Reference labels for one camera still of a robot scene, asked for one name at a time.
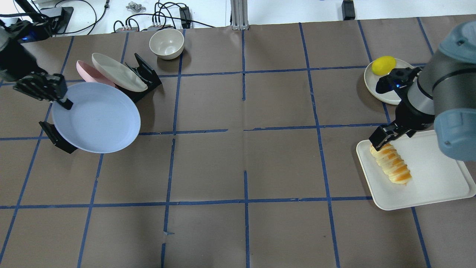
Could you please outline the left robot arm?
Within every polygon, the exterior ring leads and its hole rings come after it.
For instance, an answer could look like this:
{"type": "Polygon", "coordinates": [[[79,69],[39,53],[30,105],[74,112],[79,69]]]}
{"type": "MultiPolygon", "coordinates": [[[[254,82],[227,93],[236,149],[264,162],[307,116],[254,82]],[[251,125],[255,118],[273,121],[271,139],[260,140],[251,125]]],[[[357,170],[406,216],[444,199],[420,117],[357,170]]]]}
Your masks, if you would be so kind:
{"type": "Polygon", "coordinates": [[[16,39],[1,29],[0,51],[1,79],[14,83],[14,90],[37,100],[58,102],[70,110],[73,102],[66,98],[67,85],[62,74],[49,74],[41,68],[37,59],[16,39]]]}

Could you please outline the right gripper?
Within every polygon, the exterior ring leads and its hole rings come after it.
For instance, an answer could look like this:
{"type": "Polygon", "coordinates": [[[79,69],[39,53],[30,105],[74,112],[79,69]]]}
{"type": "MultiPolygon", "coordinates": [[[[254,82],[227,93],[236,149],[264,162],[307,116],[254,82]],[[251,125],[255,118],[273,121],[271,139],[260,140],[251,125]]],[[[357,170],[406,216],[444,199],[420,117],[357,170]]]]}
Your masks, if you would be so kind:
{"type": "Polygon", "coordinates": [[[398,106],[395,110],[395,120],[390,124],[381,124],[370,135],[369,141],[376,151],[384,145],[399,139],[403,135],[411,138],[416,132],[432,126],[432,115],[420,112],[409,106],[398,106]]]}

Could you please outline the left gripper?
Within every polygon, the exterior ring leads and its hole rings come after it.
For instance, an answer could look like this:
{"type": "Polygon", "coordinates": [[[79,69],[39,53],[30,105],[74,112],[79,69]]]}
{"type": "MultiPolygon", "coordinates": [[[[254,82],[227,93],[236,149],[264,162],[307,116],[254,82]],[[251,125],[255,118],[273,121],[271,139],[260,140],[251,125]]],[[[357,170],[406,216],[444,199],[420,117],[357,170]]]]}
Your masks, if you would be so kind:
{"type": "Polygon", "coordinates": [[[71,110],[74,104],[65,98],[68,89],[61,74],[32,72],[16,81],[13,89],[37,100],[56,101],[66,110],[71,110]]]}

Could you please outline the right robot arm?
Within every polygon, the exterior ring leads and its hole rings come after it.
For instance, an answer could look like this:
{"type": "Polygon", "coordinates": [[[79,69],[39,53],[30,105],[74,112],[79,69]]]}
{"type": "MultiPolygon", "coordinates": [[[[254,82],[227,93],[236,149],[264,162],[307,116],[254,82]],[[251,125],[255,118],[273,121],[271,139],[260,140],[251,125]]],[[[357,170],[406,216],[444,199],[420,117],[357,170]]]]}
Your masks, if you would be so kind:
{"type": "Polygon", "coordinates": [[[401,99],[395,120],[370,136],[377,151],[403,135],[434,127],[447,157],[476,159],[476,22],[454,27],[425,67],[394,68],[376,83],[379,94],[401,99]]]}

